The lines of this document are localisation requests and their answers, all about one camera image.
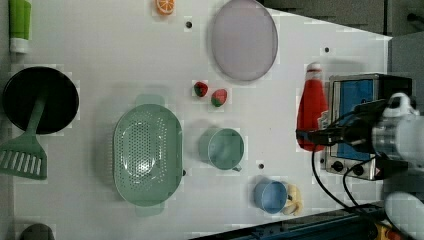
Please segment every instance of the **red strawberry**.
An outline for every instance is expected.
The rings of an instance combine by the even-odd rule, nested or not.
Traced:
[[[208,92],[208,85],[202,82],[197,82],[194,84],[194,92],[198,97],[204,97]]]
[[[215,107],[221,107],[227,101],[227,91],[225,89],[216,90],[212,94],[211,102]]]

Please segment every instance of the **toy fruit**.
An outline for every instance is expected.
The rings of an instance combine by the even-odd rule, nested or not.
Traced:
[[[208,85],[202,82],[197,82],[194,84],[194,92],[198,97],[204,97],[208,92]]]
[[[215,107],[222,106],[227,101],[227,91],[225,89],[216,90],[212,94],[211,102]]]
[[[174,0],[155,0],[160,15],[170,15],[174,11]]]

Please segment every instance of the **orange slice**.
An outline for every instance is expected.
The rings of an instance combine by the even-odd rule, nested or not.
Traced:
[[[158,13],[170,15],[174,11],[174,0],[155,0]]]

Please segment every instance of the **black pan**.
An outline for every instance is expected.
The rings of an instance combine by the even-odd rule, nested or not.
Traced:
[[[3,91],[3,108],[10,121],[25,131],[42,88],[48,89],[48,97],[37,134],[50,134],[68,126],[79,106],[75,85],[60,71],[31,67],[18,72]]]

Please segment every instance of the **green bottle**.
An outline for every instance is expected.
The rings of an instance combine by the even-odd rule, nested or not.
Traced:
[[[28,52],[31,24],[30,0],[9,0],[10,51]]]

